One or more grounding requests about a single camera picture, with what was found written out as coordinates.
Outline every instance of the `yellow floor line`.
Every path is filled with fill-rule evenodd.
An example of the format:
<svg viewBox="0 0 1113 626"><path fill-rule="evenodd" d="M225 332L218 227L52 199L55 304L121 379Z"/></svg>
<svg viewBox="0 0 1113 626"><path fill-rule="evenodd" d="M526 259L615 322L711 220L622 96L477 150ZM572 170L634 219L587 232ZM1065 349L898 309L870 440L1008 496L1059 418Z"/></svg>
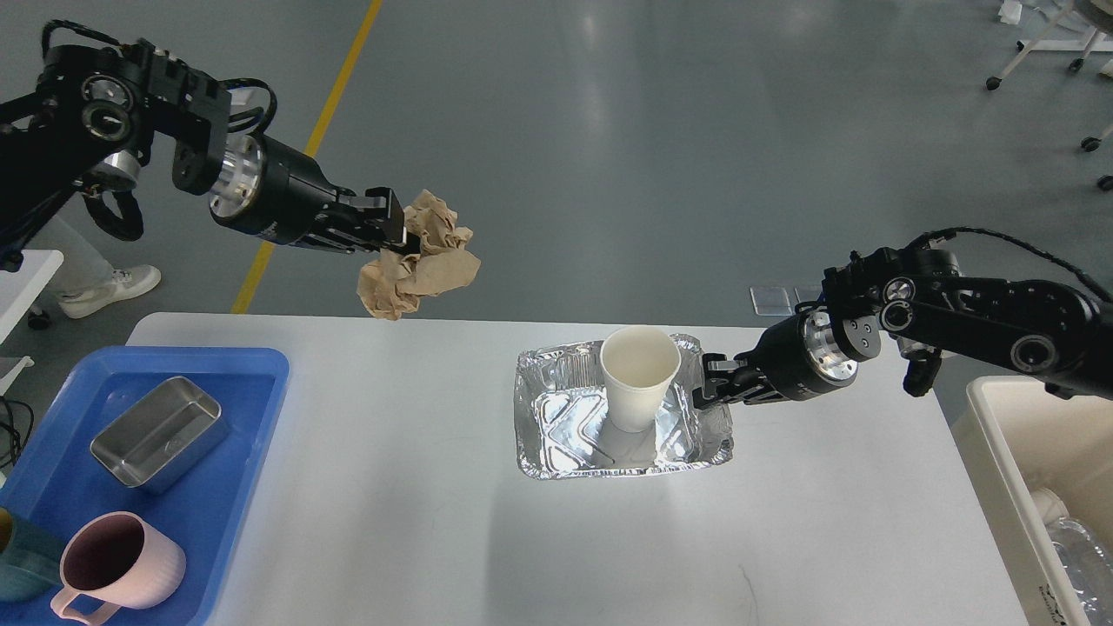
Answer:
<svg viewBox="0 0 1113 626"><path fill-rule="evenodd" d="M328 129L328 123L333 120L333 114L336 113L336 106L341 102L341 96L344 95L344 88L347 87L348 78L352 77L352 70L355 69L355 62L359 59L359 52L363 50L364 42L367 41L367 35L371 33L371 27L375 23L375 18L382 6L383 0L373 0L371 7L367 8L367 14L363 17L359 31L355 33L347 57L344 58L344 65L341 66L341 71L336 75L333 90L328 92L328 99L325 100L325 108L321 110L317 124L309 135L309 141L305 145L305 154L311 157L316 156L321 140L325 138L325 130ZM247 313L252 300L255 299L255 291L259 287L259 281L263 280L267 264L270 263L270 254L274 250L275 245L270 242L263 242L259 245L259 251L255 253L255 261L252 262L252 267L247 271L247 276L244 277L244 284L239 286L236 302L232 305L233 313Z"/></svg>

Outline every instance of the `blue plastic tray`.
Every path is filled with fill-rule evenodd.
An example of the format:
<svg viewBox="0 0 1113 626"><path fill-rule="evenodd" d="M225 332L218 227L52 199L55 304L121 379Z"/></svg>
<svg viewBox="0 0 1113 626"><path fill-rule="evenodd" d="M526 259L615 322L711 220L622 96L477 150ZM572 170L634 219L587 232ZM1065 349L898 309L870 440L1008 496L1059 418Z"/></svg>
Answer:
<svg viewBox="0 0 1113 626"><path fill-rule="evenodd" d="M0 488L0 506L68 540L92 518L138 513L186 552L186 577L162 604L120 609L112 626L198 626L213 612L228 559L274 432L289 363L262 348L98 350L73 368ZM220 403L232 432L160 496L120 485L89 453L89 442L156 384L185 375ZM0 603L0 624L59 626L55 588L19 604ZM99 601L82 598L89 610Z"/></svg>

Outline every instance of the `stainless steel container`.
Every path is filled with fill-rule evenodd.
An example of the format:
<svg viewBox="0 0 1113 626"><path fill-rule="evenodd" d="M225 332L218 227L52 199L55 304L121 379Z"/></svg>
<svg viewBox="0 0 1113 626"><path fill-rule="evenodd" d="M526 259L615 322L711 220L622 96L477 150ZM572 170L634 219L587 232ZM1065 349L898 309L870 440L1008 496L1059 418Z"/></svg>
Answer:
<svg viewBox="0 0 1113 626"><path fill-rule="evenodd" d="M125 487L161 493L228 432L220 404L189 379L175 376L108 424L89 451Z"/></svg>

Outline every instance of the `white table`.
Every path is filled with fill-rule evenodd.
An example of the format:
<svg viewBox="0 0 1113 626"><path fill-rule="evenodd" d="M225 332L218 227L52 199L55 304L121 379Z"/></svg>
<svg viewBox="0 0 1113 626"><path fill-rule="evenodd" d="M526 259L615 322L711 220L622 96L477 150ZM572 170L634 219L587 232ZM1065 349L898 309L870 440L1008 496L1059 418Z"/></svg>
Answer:
<svg viewBox="0 0 1113 626"><path fill-rule="evenodd" d="M903 394L892 344L849 389L736 407L725 466L523 476L518 353L614 327L145 319L129 344L290 362L210 624L1024 624L938 405ZM668 330L721 352L760 334Z"/></svg>
<svg viewBox="0 0 1113 626"><path fill-rule="evenodd" d="M0 341L19 324L61 265L62 253L57 250L24 250L19 272L0 272Z"/></svg>

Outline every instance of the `white pants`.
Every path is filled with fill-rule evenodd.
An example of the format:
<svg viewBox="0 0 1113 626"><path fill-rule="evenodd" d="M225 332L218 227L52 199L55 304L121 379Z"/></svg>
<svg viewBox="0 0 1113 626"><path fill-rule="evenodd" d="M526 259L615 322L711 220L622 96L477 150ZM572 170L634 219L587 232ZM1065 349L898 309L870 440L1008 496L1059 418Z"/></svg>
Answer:
<svg viewBox="0 0 1113 626"><path fill-rule="evenodd" d="M66 257L47 283L55 296L72 295L106 283L112 277L112 264L92 247L61 216L53 216L28 245L30 248L57 250Z"/></svg>

